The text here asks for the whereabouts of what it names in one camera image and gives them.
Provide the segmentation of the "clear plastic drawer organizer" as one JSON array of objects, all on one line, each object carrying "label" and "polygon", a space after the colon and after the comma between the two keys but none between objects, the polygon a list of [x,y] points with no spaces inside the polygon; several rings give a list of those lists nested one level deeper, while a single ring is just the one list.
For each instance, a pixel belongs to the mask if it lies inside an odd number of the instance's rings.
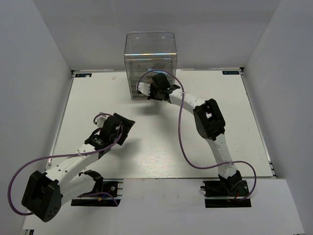
[{"label": "clear plastic drawer organizer", "polygon": [[131,99],[142,98],[136,90],[138,81],[150,82],[155,71],[173,75],[177,69],[177,46],[173,32],[132,31],[126,36],[124,62]]}]

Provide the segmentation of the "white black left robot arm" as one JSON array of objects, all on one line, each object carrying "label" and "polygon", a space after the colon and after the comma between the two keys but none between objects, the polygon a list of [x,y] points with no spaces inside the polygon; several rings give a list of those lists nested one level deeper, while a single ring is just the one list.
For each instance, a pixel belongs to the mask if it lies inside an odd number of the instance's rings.
[{"label": "white black left robot arm", "polygon": [[108,153],[115,145],[122,145],[135,124],[117,113],[99,113],[93,120],[97,128],[73,156],[29,177],[22,205],[43,222],[52,220],[61,206],[84,194],[99,195],[103,191],[103,177],[87,169]]}]

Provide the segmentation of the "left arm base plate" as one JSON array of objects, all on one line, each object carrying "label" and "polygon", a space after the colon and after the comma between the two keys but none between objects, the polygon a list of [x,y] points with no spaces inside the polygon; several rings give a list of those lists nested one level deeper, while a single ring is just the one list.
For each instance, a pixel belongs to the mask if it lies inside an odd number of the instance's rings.
[{"label": "left arm base plate", "polygon": [[72,207],[117,207],[123,194],[123,179],[103,180],[101,191],[85,193],[71,201]]}]

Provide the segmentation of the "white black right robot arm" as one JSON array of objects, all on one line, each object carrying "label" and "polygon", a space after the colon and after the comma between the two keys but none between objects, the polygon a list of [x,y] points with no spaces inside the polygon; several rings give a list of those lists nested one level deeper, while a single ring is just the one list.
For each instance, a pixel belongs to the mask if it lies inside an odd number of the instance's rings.
[{"label": "white black right robot arm", "polygon": [[186,93],[182,86],[171,85],[165,74],[152,76],[152,83],[140,82],[138,90],[149,99],[167,101],[180,106],[179,124],[182,110],[194,116],[198,134],[209,144],[216,164],[221,190],[226,195],[233,195],[242,181],[241,174],[232,163],[232,158],[225,140],[225,120],[214,99],[203,100]]}]

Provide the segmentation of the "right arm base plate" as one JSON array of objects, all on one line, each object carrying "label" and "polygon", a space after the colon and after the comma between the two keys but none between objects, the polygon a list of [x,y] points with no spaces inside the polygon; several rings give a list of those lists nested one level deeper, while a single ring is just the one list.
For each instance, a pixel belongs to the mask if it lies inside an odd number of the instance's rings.
[{"label": "right arm base plate", "polygon": [[204,181],[200,189],[204,192],[206,208],[251,208],[250,198],[243,200],[249,193],[246,180],[231,192],[227,191],[221,181]]}]

